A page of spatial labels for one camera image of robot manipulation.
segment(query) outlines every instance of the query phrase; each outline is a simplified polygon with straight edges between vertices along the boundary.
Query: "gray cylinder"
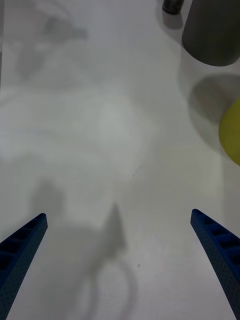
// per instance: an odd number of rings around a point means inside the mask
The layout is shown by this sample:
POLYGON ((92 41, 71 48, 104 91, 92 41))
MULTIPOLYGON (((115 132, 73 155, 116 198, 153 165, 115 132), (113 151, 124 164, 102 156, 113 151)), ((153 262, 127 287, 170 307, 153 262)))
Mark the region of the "gray cylinder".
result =
POLYGON ((240 0, 193 0, 182 44, 207 65, 234 63, 240 57, 240 0))

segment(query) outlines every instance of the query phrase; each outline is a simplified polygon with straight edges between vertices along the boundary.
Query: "gray cup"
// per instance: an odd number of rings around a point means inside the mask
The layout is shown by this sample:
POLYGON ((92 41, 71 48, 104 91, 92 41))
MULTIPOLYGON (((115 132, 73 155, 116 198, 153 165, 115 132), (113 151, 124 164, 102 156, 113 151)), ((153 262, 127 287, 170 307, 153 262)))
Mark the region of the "gray cup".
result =
POLYGON ((227 66, 240 57, 240 0, 193 0, 182 44, 197 60, 227 66))

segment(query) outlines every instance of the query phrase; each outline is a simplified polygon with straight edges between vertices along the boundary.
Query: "white table surface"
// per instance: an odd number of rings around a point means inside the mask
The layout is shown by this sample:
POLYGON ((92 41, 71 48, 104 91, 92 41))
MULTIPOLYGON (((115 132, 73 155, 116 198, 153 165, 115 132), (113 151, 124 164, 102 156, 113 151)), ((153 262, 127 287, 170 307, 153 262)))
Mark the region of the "white table surface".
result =
POLYGON ((8 320, 235 319, 190 217, 240 235, 240 168, 218 140, 240 64, 196 61, 190 2, 161 7, 6 1, 0 237, 49 224, 8 320))

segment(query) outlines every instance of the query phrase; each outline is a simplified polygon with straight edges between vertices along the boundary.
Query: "yellow ball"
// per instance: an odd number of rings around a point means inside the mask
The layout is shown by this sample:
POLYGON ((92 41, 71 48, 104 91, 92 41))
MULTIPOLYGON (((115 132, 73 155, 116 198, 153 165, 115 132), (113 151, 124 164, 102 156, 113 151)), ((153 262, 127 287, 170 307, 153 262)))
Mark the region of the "yellow ball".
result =
POLYGON ((218 133, 223 149, 240 166, 240 97, 222 117, 218 133))

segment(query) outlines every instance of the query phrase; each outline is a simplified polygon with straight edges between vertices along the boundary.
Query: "yellow object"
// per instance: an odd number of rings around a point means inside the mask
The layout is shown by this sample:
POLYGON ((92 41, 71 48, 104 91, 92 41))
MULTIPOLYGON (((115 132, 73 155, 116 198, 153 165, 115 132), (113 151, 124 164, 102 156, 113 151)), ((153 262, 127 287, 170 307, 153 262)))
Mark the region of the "yellow object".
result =
POLYGON ((223 149, 240 166, 240 97, 222 117, 218 133, 223 149))

